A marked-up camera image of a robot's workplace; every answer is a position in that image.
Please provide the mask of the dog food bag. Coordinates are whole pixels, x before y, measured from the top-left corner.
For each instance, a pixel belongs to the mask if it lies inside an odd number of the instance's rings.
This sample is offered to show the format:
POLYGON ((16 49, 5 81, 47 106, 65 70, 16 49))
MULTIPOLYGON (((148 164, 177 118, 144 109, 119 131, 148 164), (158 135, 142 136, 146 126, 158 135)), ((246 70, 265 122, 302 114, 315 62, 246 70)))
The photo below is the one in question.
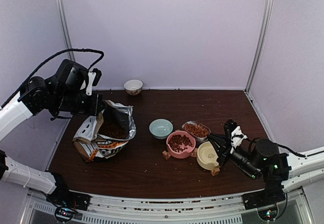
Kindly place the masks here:
POLYGON ((107 100, 105 110, 97 116, 89 116, 75 133, 72 143, 86 162, 105 161, 123 148, 137 133, 131 105, 123 105, 107 100), (126 131, 125 139, 110 138, 98 133, 104 123, 119 124, 126 131))

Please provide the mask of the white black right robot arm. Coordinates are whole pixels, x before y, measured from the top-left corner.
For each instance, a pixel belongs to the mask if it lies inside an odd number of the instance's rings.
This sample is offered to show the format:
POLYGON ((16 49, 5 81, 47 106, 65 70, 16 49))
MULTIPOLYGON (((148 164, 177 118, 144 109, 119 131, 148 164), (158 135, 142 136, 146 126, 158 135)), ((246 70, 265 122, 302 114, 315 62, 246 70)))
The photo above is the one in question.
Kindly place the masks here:
POLYGON ((286 200, 286 193, 323 178, 323 147, 304 153, 289 150, 280 153, 281 144, 268 139, 254 139, 246 151, 240 144, 243 134, 214 134, 208 136, 218 156, 219 166, 232 162, 246 176, 255 180, 263 178, 265 188, 243 194, 245 209, 274 205, 286 200))

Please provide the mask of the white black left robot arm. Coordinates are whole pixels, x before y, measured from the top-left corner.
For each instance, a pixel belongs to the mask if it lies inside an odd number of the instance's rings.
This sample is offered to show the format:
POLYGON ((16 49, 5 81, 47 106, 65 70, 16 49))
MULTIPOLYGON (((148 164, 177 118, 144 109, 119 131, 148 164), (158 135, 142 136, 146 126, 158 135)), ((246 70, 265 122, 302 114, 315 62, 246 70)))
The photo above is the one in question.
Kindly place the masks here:
MULTIPOLYGON (((52 115, 52 120, 62 111, 97 116, 106 107, 103 96, 92 91, 101 76, 102 72, 96 68, 87 69, 65 59, 53 76, 27 78, 1 108, 1 139, 44 109, 52 115)), ((41 191, 62 206, 73 200, 62 175, 30 168, 14 161, 4 151, 1 151, 1 180, 41 191)))

